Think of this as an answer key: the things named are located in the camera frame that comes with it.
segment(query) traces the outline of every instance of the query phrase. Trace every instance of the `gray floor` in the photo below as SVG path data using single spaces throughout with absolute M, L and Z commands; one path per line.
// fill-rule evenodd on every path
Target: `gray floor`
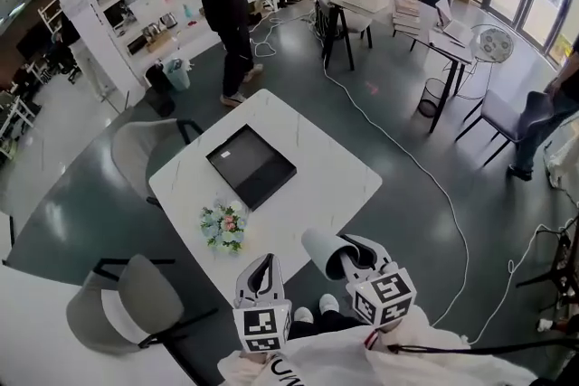
M 311 3 L 303 2 L 284 9 L 279 17 L 294 18 L 309 9 Z M 455 5 L 454 10 L 467 24 L 495 23 L 474 7 Z M 372 28 L 372 51 L 352 38 L 356 71 L 349 71 L 344 45 L 337 43 L 328 72 L 349 88 L 375 123 L 434 174 L 452 198 L 469 243 L 470 268 L 464 293 L 440 327 L 474 339 L 502 296 L 508 260 L 520 259 L 538 223 L 561 225 L 573 215 L 574 207 L 564 194 L 549 190 L 539 154 L 535 178 L 527 184 L 505 179 L 512 147 L 481 169 L 493 147 L 500 145 L 495 140 L 489 146 L 494 131 L 484 123 L 457 145 L 453 143 L 474 101 L 450 100 L 436 131 L 428 136 L 430 122 L 415 109 L 425 80 L 440 76 L 445 60 L 420 45 L 409 53 L 410 39 L 392 38 L 392 31 L 379 24 Z M 268 29 L 263 24 L 254 37 L 262 38 Z M 553 70 L 525 42 L 516 41 L 513 56 L 492 70 L 490 87 L 521 108 L 527 92 L 543 88 Z M 383 177 L 383 186 L 343 232 L 383 243 L 410 272 L 418 290 L 417 304 L 431 319 L 437 318 L 460 288 L 465 265 L 464 248 L 445 197 L 408 156 L 364 121 L 343 90 L 324 78 L 319 43 L 305 22 L 276 28 L 271 44 L 278 54 L 261 60 L 265 75 L 247 86 L 245 93 L 269 89 Z M 209 127 L 227 112 L 218 101 L 223 48 L 215 46 L 193 62 L 191 88 L 175 96 L 175 115 Z M 481 95 L 488 76 L 489 68 L 479 68 L 461 93 Z M 189 315 L 213 306 L 220 309 L 193 326 L 191 336 L 179 345 L 199 372 L 217 383 L 221 379 L 217 361 L 239 345 L 229 304 L 199 269 L 164 214 L 140 201 L 119 177 L 109 155 L 110 136 L 121 124 L 153 118 L 150 108 L 139 104 L 107 127 L 42 200 L 8 261 L 39 276 L 80 284 L 99 258 L 124 258 L 137 252 L 150 258 L 176 258 L 177 263 L 163 271 L 184 299 Z M 563 139 L 557 137 L 553 148 L 562 145 Z M 576 192 L 574 184 L 570 191 Z M 515 282 L 545 271 L 554 248 L 552 236 L 540 236 Z M 346 307 L 344 285 L 326 281 L 311 263 L 286 285 L 295 307 L 313 308 L 326 291 L 339 296 Z M 512 288 L 479 346 L 536 340 L 537 310 L 554 298 L 555 290 L 548 283 Z M 507 357 L 537 374 L 548 374 L 561 355 L 543 349 Z

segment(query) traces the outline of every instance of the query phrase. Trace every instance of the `white pillar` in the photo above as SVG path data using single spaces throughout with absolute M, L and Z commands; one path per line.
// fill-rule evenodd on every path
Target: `white pillar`
M 66 4 L 69 0 L 60 0 Z M 85 3 L 70 19 L 79 32 L 81 39 L 99 62 L 102 69 L 109 75 L 117 89 L 126 96 L 129 92 L 129 103 L 136 103 L 143 98 L 145 88 L 142 81 L 129 68 L 125 58 L 107 34 L 105 26 L 100 22 L 92 6 Z

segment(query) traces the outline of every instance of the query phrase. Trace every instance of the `jeans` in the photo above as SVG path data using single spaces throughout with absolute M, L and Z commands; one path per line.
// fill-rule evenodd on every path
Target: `jeans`
M 253 68 L 250 30 L 247 24 L 226 27 L 217 31 L 225 46 L 225 70 L 223 73 L 223 95 L 231 97 L 242 85 L 245 73 Z
M 559 90 L 553 97 L 553 116 L 535 126 L 517 145 L 515 166 L 527 172 L 533 170 L 533 158 L 539 146 L 545 142 L 563 121 L 579 111 L 579 102 L 567 97 Z
M 366 325 L 354 317 L 346 317 L 335 310 L 328 310 L 321 317 L 315 319 L 314 323 L 293 322 L 289 327 L 288 339 L 305 338 L 316 334 L 340 332 L 355 326 Z

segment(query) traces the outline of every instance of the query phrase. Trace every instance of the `flower bouquet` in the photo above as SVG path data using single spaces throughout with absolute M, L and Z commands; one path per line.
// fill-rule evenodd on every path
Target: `flower bouquet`
M 229 205 L 215 202 L 214 208 L 201 211 L 201 231 L 207 238 L 207 246 L 237 252 L 242 248 L 243 232 L 247 221 L 243 207 L 238 201 Z

